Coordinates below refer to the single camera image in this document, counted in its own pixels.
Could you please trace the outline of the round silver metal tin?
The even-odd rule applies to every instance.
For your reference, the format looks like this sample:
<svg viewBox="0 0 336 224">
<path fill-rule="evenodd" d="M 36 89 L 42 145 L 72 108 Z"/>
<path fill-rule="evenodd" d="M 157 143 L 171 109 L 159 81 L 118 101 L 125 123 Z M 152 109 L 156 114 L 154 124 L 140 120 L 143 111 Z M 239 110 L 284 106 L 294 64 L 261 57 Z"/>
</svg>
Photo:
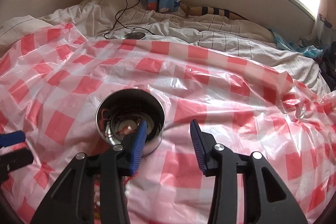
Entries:
<svg viewBox="0 0 336 224">
<path fill-rule="evenodd" d="M 147 124 L 146 141 L 142 155 L 152 154 L 161 144 L 165 126 L 165 110 L 153 94 L 141 89 L 123 89 L 108 95 L 99 105 L 96 128 L 109 144 L 120 144 L 124 127 L 136 130 L 141 123 Z"/>
</svg>

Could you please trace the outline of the red white checkered plastic sheet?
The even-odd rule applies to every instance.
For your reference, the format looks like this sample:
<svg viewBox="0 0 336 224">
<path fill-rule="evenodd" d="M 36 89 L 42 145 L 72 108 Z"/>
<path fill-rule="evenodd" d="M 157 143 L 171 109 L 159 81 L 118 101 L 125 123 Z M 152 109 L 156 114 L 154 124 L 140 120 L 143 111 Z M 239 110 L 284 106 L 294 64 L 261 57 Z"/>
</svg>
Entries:
<svg viewBox="0 0 336 224">
<path fill-rule="evenodd" d="M 23 222 L 78 152 L 106 149 L 96 110 L 127 88 L 150 92 L 165 112 L 162 143 L 127 185 L 132 223 L 207 222 L 214 179 L 199 170 L 193 119 L 234 152 L 261 152 L 309 223 L 335 193 L 335 92 L 188 44 L 87 39 L 68 23 L 23 35 L 1 58 L 1 132 L 24 131 L 34 154 L 1 187 Z"/>
</svg>

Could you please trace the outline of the round grey device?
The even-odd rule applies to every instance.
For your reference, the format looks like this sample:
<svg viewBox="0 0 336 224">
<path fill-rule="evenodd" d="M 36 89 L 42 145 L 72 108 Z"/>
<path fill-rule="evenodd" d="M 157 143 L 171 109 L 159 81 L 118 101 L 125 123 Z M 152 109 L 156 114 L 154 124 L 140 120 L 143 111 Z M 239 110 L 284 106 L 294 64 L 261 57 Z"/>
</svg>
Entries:
<svg viewBox="0 0 336 224">
<path fill-rule="evenodd" d="M 132 32 L 129 34 L 126 34 L 123 39 L 129 39 L 129 40 L 141 40 L 145 38 L 146 34 L 143 32 Z"/>
</svg>

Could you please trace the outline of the white striped bed quilt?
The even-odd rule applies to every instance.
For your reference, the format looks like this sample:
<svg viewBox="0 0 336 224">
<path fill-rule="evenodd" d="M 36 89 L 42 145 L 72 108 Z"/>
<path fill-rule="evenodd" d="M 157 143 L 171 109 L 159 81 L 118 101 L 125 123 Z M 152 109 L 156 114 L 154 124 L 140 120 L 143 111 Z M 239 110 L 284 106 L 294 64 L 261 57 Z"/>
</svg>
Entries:
<svg viewBox="0 0 336 224">
<path fill-rule="evenodd" d="M 279 50 L 272 33 L 254 22 L 219 15 L 185 16 L 182 10 L 161 14 L 147 11 L 136 0 L 84 0 L 40 18 L 27 15 L 9 19 L 1 24 L 1 55 L 21 37 L 63 23 L 73 23 L 88 39 L 122 39 L 128 33 L 142 31 L 147 40 L 227 52 L 288 72 L 319 96 L 332 91 L 317 62 L 300 53 Z"/>
</svg>

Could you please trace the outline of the blue plastic bag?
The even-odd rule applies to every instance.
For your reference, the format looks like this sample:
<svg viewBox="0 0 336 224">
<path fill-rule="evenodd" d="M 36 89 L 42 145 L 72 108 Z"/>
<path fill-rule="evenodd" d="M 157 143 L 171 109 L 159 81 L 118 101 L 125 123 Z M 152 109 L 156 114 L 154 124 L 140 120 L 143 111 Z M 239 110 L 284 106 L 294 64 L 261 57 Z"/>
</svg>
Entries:
<svg viewBox="0 0 336 224">
<path fill-rule="evenodd" d="M 300 46 L 297 43 L 285 40 L 277 32 L 274 32 L 274 30 L 270 30 L 270 32 L 274 36 L 276 46 L 279 50 L 300 53 L 314 60 L 319 60 L 323 57 L 323 50 L 319 50 L 315 46 Z"/>
</svg>

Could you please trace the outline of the striped pillow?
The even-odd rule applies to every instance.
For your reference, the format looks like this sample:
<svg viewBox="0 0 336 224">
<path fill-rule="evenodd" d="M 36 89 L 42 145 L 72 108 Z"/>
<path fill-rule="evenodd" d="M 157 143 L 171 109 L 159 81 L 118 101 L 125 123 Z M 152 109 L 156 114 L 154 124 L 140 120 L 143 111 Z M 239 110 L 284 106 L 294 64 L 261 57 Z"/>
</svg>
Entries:
<svg viewBox="0 0 336 224">
<path fill-rule="evenodd" d="M 202 16 L 210 14 L 225 16 L 230 20 L 247 20 L 244 16 L 241 16 L 240 14 L 227 9 L 219 9 L 208 6 L 189 7 L 184 3 L 180 4 L 180 8 L 186 14 L 186 16 Z"/>
</svg>

